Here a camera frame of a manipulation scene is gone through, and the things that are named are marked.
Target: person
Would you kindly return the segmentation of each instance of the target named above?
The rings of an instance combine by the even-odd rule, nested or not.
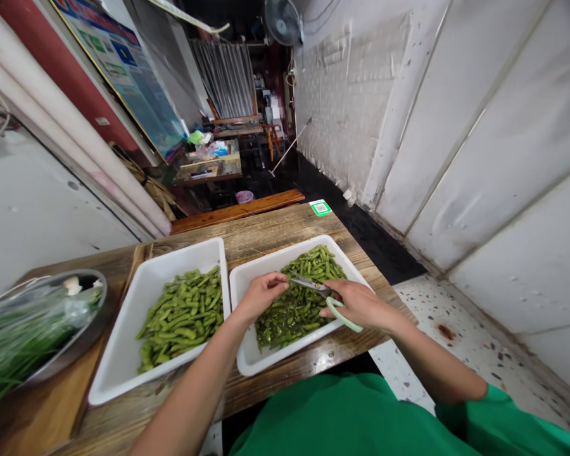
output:
[[[196,456],[247,328],[288,288],[277,272],[247,293],[163,402],[129,455]],[[386,332],[436,403],[436,417],[398,401],[376,374],[319,374],[270,398],[231,455],[570,455],[570,434],[519,410],[368,287],[327,281],[341,313]],[[329,309],[321,310],[332,317]]]

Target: table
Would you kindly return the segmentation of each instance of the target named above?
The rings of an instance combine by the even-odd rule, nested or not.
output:
[[[253,116],[245,116],[245,117],[229,117],[224,119],[215,119],[212,120],[210,123],[214,125],[219,124],[243,124],[245,122],[250,122],[252,120],[257,120],[262,118],[261,115],[253,115]]]
[[[141,250],[144,258],[149,259],[220,236],[224,239],[230,271],[240,264],[320,234],[328,234],[337,242],[380,298],[417,323],[411,311],[399,299],[337,216],[331,213],[317,217],[308,204],[289,206],[169,236],[148,243]],[[136,247],[94,255],[89,257],[92,261],[85,264],[87,267],[93,267],[92,262],[100,262],[105,255],[130,258],[133,249]],[[377,331],[366,329],[357,334],[341,327],[254,377],[243,377],[236,366],[233,366],[214,419],[217,421],[250,407],[295,382],[364,353],[388,338]],[[182,366],[101,407],[90,408],[82,419],[80,434],[55,454],[124,454],[186,369],[187,366]]]
[[[241,136],[244,134],[258,134],[258,133],[262,133],[263,131],[264,131],[264,129],[261,126],[256,124],[256,125],[249,125],[249,126],[243,127],[243,128],[228,129],[228,130],[220,131],[218,133],[213,133],[213,137],[216,139],[222,139],[222,138],[226,138],[226,137]]]
[[[200,173],[205,170],[210,170],[212,173],[208,174],[206,177],[192,178],[193,173]],[[191,187],[206,184],[207,182],[238,179],[239,177],[243,177],[243,169],[241,168],[241,156],[237,151],[235,153],[216,158],[215,160],[204,161],[203,163],[188,165],[181,168],[175,175],[171,185]]]

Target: corrugated metal sheet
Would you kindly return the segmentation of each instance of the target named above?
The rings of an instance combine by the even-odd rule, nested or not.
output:
[[[222,118],[253,115],[253,70],[245,44],[190,41],[207,93]]]

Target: qr code sign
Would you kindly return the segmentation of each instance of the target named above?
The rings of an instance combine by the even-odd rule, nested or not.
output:
[[[331,207],[325,202],[324,199],[318,199],[317,201],[313,201],[309,203],[312,210],[315,212],[315,215],[319,217],[323,217],[324,215],[331,213]]]

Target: wooden cutting board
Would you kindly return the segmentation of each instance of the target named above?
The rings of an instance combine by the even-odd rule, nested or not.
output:
[[[106,276],[106,299],[118,303],[120,308],[137,267],[144,261],[146,248],[151,245],[139,244],[112,251],[110,255],[87,256],[34,269],[20,282],[92,265]],[[74,364],[45,383],[15,391],[0,403],[0,455],[41,456],[62,447],[77,434],[87,409],[87,392],[112,324]]]

